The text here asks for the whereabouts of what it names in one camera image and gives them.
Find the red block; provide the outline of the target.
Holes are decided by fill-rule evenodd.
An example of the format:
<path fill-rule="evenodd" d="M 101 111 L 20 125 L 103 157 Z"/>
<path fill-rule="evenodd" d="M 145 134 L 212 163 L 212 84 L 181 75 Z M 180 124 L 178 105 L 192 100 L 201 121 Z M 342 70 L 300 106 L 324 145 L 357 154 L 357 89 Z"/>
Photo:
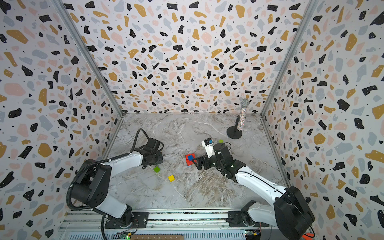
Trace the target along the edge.
<path fill-rule="evenodd" d="M 185 158 L 186 158 L 186 164 L 187 164 L 188 167 L 194 165 L 192 161 L 189 161 L 189 160 L 188 160 L 188 156 L 189 156 L 189 155 L 193 155 L 193 157 L 195 158 L 195 154 L 188 154 L 188 155 L 185 155 Z"/>

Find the yellow cube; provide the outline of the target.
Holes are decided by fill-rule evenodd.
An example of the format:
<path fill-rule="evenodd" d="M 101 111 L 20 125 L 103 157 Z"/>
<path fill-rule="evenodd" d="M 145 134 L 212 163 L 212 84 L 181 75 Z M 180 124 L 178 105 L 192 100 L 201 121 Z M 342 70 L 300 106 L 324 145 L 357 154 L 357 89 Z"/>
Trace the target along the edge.
<path fill-rule="evenodd" d="M 168 179 L 169 179 L 170 182 L 173 182 L 175 180 L 175 177 L 173 175 L 171 175 L 171 176 L 168 177 Z"/>

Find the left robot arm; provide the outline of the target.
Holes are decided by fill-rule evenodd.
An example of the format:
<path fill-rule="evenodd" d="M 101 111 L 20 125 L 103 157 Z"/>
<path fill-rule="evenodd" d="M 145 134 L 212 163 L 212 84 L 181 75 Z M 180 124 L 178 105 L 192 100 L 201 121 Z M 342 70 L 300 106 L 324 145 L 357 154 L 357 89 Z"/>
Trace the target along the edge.
<path fill-rule="evenodd" d="M 146 145 L 105 160 L 86 160 L 68 187 L 66 203 L 73 211 L 91 210 L 122 227 L 134 221 L 132 207 L 109 193 L 112 177 L 135 167 L 143 169 L 163 162 L 164 144 L 149 138 Z"/>

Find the green cube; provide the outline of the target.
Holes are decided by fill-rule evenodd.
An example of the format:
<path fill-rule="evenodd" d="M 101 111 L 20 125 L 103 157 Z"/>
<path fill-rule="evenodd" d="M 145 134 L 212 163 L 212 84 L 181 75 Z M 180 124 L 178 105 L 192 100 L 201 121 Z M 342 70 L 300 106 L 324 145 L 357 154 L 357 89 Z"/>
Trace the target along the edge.
<path fill-rule="evenodd" d="M 161 170 L 161 169 L 160 169 L 158 166 L 156 166 L 156 167 L 154 168 L 155 173 L 158 173 L 160 170 Z"/>

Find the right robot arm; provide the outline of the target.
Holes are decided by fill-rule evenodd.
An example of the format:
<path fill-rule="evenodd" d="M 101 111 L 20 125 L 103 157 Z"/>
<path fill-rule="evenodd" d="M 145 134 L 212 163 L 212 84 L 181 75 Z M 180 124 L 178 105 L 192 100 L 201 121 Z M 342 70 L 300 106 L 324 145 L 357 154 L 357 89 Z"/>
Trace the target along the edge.
<path fill-rule="evenodd" d="M 301 191 L 275 184 L 235 160 L 224 143 L 202 141 L 206 154 L 193 159 L 198 170 L 216 168 L 224 177 L 247 187 L 262 197 L 267 205 L 250 201 L 240 212 L 240 222 L 252 227 L 256 223 L 276 226 L 289 240 L 299 240 L 312 228 L 315 216 Z"/>

